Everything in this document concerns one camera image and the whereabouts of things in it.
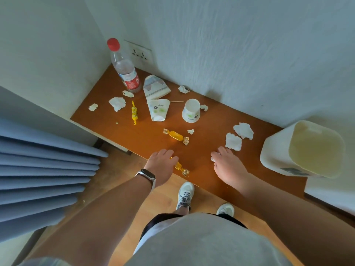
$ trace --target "forearm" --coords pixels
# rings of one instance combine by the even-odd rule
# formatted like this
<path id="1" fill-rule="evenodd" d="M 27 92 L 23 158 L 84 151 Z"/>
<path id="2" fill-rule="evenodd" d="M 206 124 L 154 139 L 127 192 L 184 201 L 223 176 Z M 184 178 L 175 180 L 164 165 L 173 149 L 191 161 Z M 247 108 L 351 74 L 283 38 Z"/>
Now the forearm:
<path id="1" fill-rule="evenodd" d="M 51 256 L 72 266 L 107 265 L 152 184 L 134 177 L 106 192 L 60 227 L 31 258 Z"/>
<path id="2" fill-rule="evenodd" d="M 355 265 L 355 229 L 342 220 L 253 175 L 236 188 L 304 264 Z"/>

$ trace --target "brown table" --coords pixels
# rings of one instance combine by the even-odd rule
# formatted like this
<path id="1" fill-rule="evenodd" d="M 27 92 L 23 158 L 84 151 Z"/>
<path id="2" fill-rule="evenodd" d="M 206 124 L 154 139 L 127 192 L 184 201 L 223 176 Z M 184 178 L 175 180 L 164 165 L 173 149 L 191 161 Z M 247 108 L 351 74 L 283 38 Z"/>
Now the brown table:
<path id="1" fill-rule="evenodd" d="M 143 82 L 149 73 L 137 70 Z M 122 95 L 125 90 L 120 77 L 110 65 L 91 92 L 73 114 L 71 119 L 103 137 L 129 149 L 130 151 L 148 159 L 151 153 L 162 148 L 173 149 L 179 157 L 182 166 L 190 170 L 188 181 L 206 189 L 207 191 L 233 203 L 234 205 L 259 216 L 242 195 L 235 189 L 223 183 L 215 174 L 213 162 L 210 160 L 212 151 L 225 145 L 227 133 L 234 133 L 233 126 L 239 122 L 249 123 L 254 131 L 253 140 L 243 139 L 241 151 L 234 153 L 241 159 L 247 170 L 266 182 L 284 191 L 303 197 L 306 178 L 288 177 L 265 168 L 260 163 L 260 152 L 264 140 L 281 128 L 249 116 L 220 102 L 207 98 L 193 91 L 184 94 L 178 91 L 178 85 L 165 80 L 171 93 L 163 98 L 170 101 L 187 101 L 195 98 L 202 105 L 208 106 L 208 111 L 201 111 L 201 117 L 196 123 L 187 123 L 182 119 L 181 112 L 184 102 L 171 103 L 166 120 L 153 122 L 151 120 L 144 92 L 136 93 L 134 98 Z M 118 112 L 113 110 L 109 100 L 113 97 L 124 97 L 126 107 Z M 132 120 L 132 100 L 138 109 L 137 125 Z M 98 108 L 90 111 L 88 107 L 97 103 Z M 176 131 L 190 138 L 185 146 L 169 135 L 163 134 L 163 128 Z M 188 129 L 195 129 L 194 134 L 188 134 Z M 175 173 L 184 177 L 180 171 Z"/>

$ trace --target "white wall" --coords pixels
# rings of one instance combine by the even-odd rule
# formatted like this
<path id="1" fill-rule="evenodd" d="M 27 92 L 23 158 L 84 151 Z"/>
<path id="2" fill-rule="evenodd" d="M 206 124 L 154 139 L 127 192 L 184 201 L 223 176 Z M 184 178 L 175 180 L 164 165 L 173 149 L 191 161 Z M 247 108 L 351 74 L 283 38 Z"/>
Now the white wall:
<path id="1" fill-rule="evenodd" d="M 11 266 L 33 232 L 0 243 L 0 265 Z"/>
<path id="2" fill-rule="evenodd" d="M 137 67 L 282 127 L 335 128 L 354 160 L 355 0 L 86 3 L 105 39 L 152 49 L 157 67 Z M 309 180 L 306 192 L 355 211 L 353 172 L 347 163 L 341 178 Z"/>
<path id="3" fill-rule="evenodd" d="M 110 64 L 84 0 L 0 0 L 0 85 L 69 118 Z"/>
<path id="4" fill-rule="evenodd" d="M 89 146 L 97 140 L 95 135 L 1 86 L 0 117 Z"/>

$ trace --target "electrical outlet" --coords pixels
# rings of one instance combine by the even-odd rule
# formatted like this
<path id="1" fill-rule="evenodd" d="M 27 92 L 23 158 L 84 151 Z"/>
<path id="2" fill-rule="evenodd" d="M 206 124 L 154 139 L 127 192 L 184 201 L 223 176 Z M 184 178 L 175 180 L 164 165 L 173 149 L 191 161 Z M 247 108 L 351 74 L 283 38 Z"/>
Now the electrical outlet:
<path id="1" fill-rule="evenodd" d="M 154 65 L 153 53 L 151 49 L 146 49 L 140 45 L 125 40 L 130 49 L 130 56 L 133 60 L 138 60 Z"/>

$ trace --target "wooden floor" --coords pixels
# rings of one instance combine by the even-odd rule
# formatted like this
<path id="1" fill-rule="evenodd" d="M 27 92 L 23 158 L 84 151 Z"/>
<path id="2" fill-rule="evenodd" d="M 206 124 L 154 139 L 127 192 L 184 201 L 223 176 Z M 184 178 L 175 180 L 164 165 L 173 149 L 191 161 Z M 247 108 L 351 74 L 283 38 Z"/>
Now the wooden floor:
<path id="1" fill-rule="evenodd" d="M 146 160 L 140 156 L 135 154 L 128 156 L 126 153 L 108 144 L 104 144 L 102 149 L 109 153 L 109 157 L 102 159 L 99 171 L 86 185 L 85 191 L 80 193 L 78 202 L 68 207 L 66 218 L 58 225 L 47 228 L 36 246 L 45 241 L 51 233 L 68 221 L 86 204 L 90 203 L 108 190 L 132 178 L 137 171 L 143 168 L 146 162 Z M 170 213 L 175 210 L 179 188 L 187 180 L 188 178 L 183 179 L 178 175 L 173 174 L 166 184 L 155 189 L 148 196 L 140 207 L 127 234 L 113 253 L 109 263 L 110 266 L 123 265 L 128 259 L 130 259 L 138 244 L 143 228 L 154 216 L 159 213 Z M 191 203 L 191 213 L 206 212 L 215 214 L 218 207 L 223 203 L 225 203 L 225 201 L 221 198 L 196 187 L 195 195 Z M 234 217 L 245 224 L 248 229 L 267 237 L 286 255 L 293 265 L 302 265 L 302 263 L 286 248 L 263 220 L 237 207 L 235 207 Z"/>

